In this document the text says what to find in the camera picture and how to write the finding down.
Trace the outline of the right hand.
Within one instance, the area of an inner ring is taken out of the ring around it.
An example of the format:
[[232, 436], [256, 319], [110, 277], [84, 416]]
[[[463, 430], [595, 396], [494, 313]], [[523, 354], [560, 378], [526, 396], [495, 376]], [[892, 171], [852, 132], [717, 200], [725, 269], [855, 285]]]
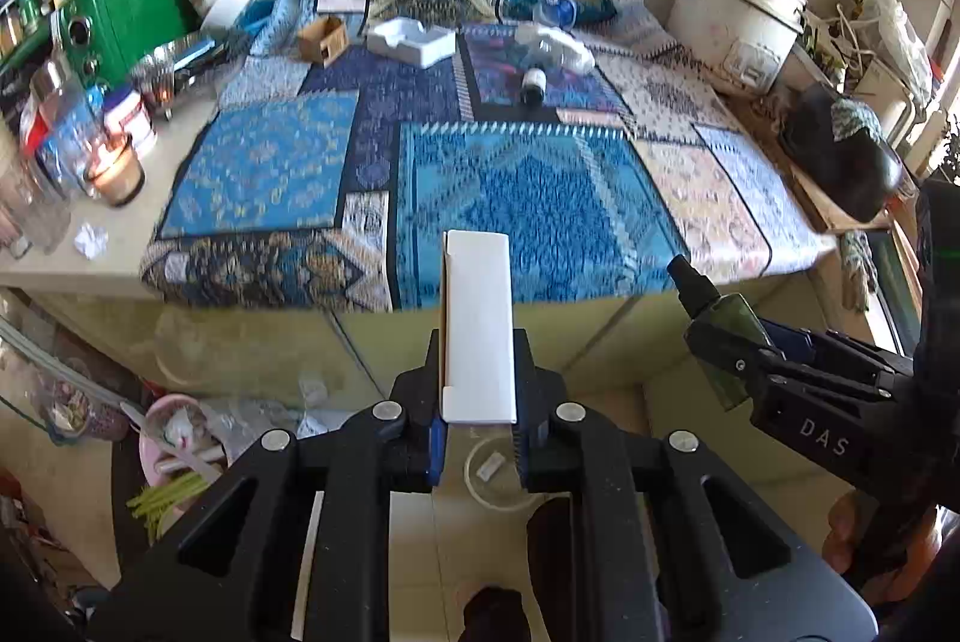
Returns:
[[[828, 535], [823, 541], [822, 557], [839, 574], [846, 574], [853, 562], [854, 550], [861, 539], [866, 523], [862, 517], [867, 512], [871, 498], [859, 491], [851, 491], [840, 497], [828, 514]], [[862, 589], [857, 590], [867, 605], [877, 610], [889, 610], [907, 601], [918, 589], [935, 556], [940, 553], [958, 528], [958, 515], [944, 507], [934, 507], [926, 515], [921, 527], [914, 532], [908, 544], [907, 561], [896, 571], [869, 578]]]

